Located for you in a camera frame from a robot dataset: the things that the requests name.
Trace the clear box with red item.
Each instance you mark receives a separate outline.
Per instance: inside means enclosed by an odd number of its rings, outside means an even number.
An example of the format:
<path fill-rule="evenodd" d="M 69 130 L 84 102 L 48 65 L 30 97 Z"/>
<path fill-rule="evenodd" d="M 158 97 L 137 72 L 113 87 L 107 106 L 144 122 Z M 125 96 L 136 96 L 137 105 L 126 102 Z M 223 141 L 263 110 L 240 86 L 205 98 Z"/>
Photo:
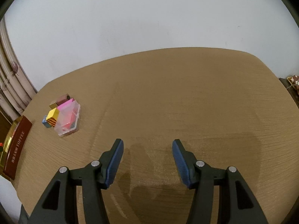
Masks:
<path fill-rule="evenodd" d="M 56 131 L 57 135 L 64 137 L 78 130 L 80 109 L 81 106 L 76 100 L 61 109 L 54 127 L 54 131 Z"/>

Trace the gold block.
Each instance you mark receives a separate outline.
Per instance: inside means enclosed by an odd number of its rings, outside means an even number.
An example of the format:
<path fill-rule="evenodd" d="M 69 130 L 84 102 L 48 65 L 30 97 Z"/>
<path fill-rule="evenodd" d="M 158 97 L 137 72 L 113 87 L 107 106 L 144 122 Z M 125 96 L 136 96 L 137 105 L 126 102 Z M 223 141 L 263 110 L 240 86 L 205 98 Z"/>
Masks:
<path fill-rule="evenodd" d="M 57 107 L 58 107 L 58 104 L 57 104 L 56 101 L 53 101 L 53 102 L 50 103 L 49 107 L 50 107 L 51 109 L 54 109 L 54 108 L 57 108 Z"/>

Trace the blue patterned round case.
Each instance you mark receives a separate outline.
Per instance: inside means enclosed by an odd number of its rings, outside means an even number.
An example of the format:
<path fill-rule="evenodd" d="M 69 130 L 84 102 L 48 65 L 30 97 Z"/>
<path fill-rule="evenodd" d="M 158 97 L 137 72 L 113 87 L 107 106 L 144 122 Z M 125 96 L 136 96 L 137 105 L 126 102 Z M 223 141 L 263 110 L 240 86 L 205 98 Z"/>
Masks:
<path fill-rule="evenodd" d="M 46 127 L 46 128 L 51 128 L 52 126 L 48 123 L 48 121 L 46 121 L 47 116 L 45 115 L 43 120 L 42 120 L 42 124 Z"/>

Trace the red gold tin box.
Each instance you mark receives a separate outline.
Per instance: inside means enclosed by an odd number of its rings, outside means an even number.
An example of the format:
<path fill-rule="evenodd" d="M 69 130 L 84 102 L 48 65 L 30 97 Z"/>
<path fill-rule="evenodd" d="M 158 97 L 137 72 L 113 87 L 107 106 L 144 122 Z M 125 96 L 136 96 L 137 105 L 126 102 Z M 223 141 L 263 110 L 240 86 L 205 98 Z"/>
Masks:
<path fill-rule="evenodd" d="M 1 151 L 1 176 L 15 180 L 20 155 L 33 124 L 25 116 L 17 118 L 10 127 Z"/>

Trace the pink block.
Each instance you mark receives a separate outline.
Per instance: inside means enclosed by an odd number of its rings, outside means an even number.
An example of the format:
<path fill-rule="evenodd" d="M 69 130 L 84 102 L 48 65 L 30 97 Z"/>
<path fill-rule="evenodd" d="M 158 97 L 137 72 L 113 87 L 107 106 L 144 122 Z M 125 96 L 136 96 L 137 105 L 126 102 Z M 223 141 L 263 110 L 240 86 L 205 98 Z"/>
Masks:
<path fill-rule="evenodd" d="M 69 105 L 70 103 L 72 103 L 73 101 L 74 101 L 74 98 L 71 98 L 71 99 L 69 99 L 68 101 L 66 101 L 66 102 L 62 103 L 61 105 L 59 105 L 59 106 L 57 107 L 57 109 L 58 109 L 59 111 L 61 111 L 61 109 L 63 109 L 64 107 L 66 107 L 67 105 Z"/>

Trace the cluttered side shelf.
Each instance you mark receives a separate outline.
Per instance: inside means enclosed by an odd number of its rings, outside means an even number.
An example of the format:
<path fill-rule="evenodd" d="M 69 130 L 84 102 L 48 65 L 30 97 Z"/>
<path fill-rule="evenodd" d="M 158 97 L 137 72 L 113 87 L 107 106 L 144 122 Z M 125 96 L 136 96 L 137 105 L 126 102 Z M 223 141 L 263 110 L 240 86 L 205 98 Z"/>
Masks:
<path fill-rule="evenodd" d="M 287 78 L 279 78 L 279 81 L 284 85 L 286 90 L 289 92 L 292 99 L 295 101 L 297 107 L 299 107 L 299 100 L 298 100 L 299 76 L 293 75 Z"/>

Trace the maroon block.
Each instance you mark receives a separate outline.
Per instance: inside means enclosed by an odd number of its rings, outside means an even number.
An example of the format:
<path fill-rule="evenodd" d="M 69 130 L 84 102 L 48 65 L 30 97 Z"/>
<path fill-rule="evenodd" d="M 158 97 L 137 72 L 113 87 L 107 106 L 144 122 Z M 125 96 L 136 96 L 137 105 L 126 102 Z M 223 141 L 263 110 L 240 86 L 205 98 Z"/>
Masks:
<path fill-rule="evenodd" d="M 65 94 L 60 96 L 57 100 L 56 100 L 56 104 L 59 106 L 65 102 L 67 102 L 68 100 L 70 100 L 70 95 L 69 94 Z"/>

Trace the yellow striped cube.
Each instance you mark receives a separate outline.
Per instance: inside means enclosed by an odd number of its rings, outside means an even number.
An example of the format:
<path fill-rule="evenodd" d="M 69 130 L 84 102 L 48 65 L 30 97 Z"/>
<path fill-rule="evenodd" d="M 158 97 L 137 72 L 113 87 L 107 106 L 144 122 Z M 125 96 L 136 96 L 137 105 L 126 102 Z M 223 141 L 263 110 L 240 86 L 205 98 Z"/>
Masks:
<path fill-rule="evenodd" d="M 59 112 L 60 111 L 58 108 L 54 108 L 48 112 L 48 115 L 46 116 L 46 121 L 48 124 L 50 124 L 50 126 L 55 127 L 59 116 Z"/>

